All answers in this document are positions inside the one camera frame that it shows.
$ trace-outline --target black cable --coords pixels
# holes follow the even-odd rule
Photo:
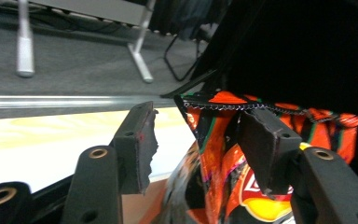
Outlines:
[[[0,9],[3,9],[0,12],[7,13],[7,14],[15,14],[15,12],[18,13],[18,9],[16,7],[4,6],[5,3],[6,2],[0,3]],[[30,21],[31,21],[32,25],[40,26],[40,24],[35,22],[35,21],[38,21],[39,23],[43,23],[45,26],[48,26],[49,28],[66,31],[66,32],[84,31],[84,32],[91,32],[91,33],[99,33],[99,34],[103,34],[103,35],[111,35],[111,34],[115,33],[118,29],[121,28],[121,26],[118,26],[116,29],[114,29],[112,31],[104,32],[103,30],[109,28],[113,24],[116,24],[115,22],[111,21],[107,24],[104,24],[100,28],[90,29],[90,28],[80,24],[80,22],[78,22],[74,19],[71,19],[69,17],[69,15],[62,15],[61,13],[53,11],[53,10],[49,9],[48,7],[45,7],[45,8],[40,7],[35,10],[29,11],[29,13],[30,13]],[[43,16],[48,16],[48,17],[51,17],[54,19],[59,19],[59,20],[65,21],[68,23],[68,25],[66,28],[61,28],[56,23],[50,22],[49,20],[42,19],[41,17],[43,17]]]

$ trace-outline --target black plastic part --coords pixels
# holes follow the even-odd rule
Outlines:
[[[333,151],[309,147],[299,167],[318,212],[316,223],[358,223],[358,176],[344,160]]]
[[[109,146],[91,147],[78,159],[62,224],[122,222],[117,153]]]
[[[122,194],[145,193],[152,170],[150,162],[157,152],[153,102],[134,106],[118,128],[109,146],[117,150],[123,169],[120,174]]]
[[[28,185],[21,182],[0,184],[0,224],[30,223],[33,201]]]
[[[33,224],[59,223],[66,196],[71,186],[72,175],[44,189],[33,193],[34,217]]]
[[[266,195],[286,194],[289,161],[297,154],[301,137],[266,109],[242,113],[238,143]]]
[[[293,214],[295,216],[296,224],[314,224],[318,212],[313,204],[312,200],[305,200],[293,192],[290,199],[292,205]]]

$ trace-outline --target gray carpet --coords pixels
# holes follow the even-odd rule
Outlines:
[[[136,28],[107,21],[71,16],[82,28],[71,31],[65,20],[32,13],[35,74],[31,78],[16,75],[18,17],[15,10],[0,8],[0,95],[105,95],[151,96],[173,91],[177,82],[162,59],[172,36],[147,32],[141,50],[154,77],[143,82],[127,49],[139,34]],[[98,30],[106,34],[86,32]],[[183,75],[195,62],[196,44],[177,40],[169,54],[177,74]],[[128,109],[132,104],[109,107],[0,109],[1,118],[16,118],[67,113],[86,113]]]

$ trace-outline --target metal bar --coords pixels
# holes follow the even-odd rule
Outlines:
[[[20,77],[32,77],[34,75],[34,44],[29,22],[27,0],[19,0],[17,73]]]
[[[142,79],[146,83],[153,82],[153,77],[150,74],[149,69],[146,66],[144,58],[141,55],[141,47],[145,40],[146,31],[147,31],[147,28],[149,27],[150,19],[152,18],[153,8],[154,8],[155,3],[156,3],[156,0],[149,0],[147,2],[146,6],[145,6],[144,14],[142,16],[142,20],[140,22],[141,31],[139,33],[138,39],[137,39],[135,45],[133,45],[133,44],[128,45],[131,56],[136,64],[136,66],[138,67],[139,72],[141,73]]]
[[[3,108],[46,108],[46,107],[85,107],[138,105],[153,101],[155,105],[172,105],[171,99],[159,96],[0,96],[0,109]]]

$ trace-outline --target wooden surface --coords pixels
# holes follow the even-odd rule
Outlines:
[[[194,141],[176,107],[158,112],[153,181],[167,177]],[[109,144],[127,113],[0,119],[0,183],[22,181],[34,192],[71,175],[80,153]]]

